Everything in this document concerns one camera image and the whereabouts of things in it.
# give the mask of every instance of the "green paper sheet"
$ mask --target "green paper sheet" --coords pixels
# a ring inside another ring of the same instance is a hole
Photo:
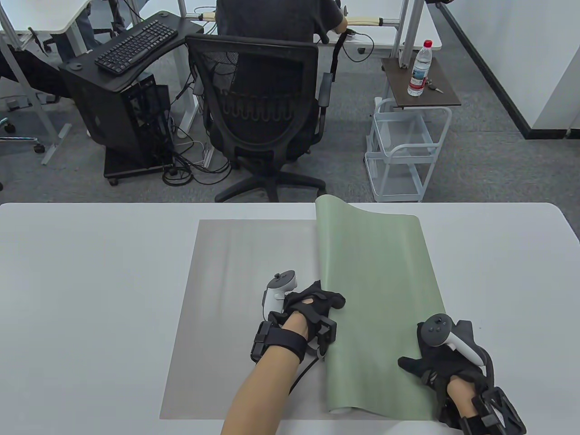
[[[316,200],[322,288],[342,293],[332,310],[327,406],[396,420],[432,420],[434,395],[397,365],[421,356],[417,323],[444,313],[416,216],[370,213],[325,195]]]

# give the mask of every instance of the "black keyboard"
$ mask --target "black keyboard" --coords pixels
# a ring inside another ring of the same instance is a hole
[[[105,51],[95,59],[95,63],[114,75],[121,75],[176,36],[177,30],[160,23],[159,20],[153,20]]]

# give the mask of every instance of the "gray t-shirt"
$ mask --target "gray t-shirt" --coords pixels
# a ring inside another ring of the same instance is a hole
[[[313,42],[342,22],[334,0],[217,0],[220,35]]]

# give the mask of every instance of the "chair backrest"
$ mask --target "chair backrest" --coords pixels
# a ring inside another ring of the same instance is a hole
[[[289,142],[308,120],[316,94],[318,47],[312,43],[192,35],[191,72],[203,84],[204,106],[235,148],[271,151],[283,162]]]

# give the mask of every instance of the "hand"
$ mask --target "hand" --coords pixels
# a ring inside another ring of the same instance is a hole
[[[316,281],[302,292],[291,292],[284,298],[282,313],[272,311],[268,320],[278,325],[284,325],[292,314],[299,311],[306,319],[308,335],[306,339],[311,341],[317,334],[318,319],[328,317],[330,308],[341,309],[345,306],[346,299],[340,293],[326,292],[321,289],[320,281]]]
[[[493,385],[489,385],[480,367],[459,352],[451,350],[447,345],[427,345],[421,337],[422,325],[417,325],[417,341],[422,358],[414,360],[401,357],[397,361],[399,367],[419,377],[424,384],[435,390],[439,421],[449,425],[449,421],[456,420],[457,414],[465,417],[477,415],[471,399]],[[448,398],[456,408],[447,406]]]

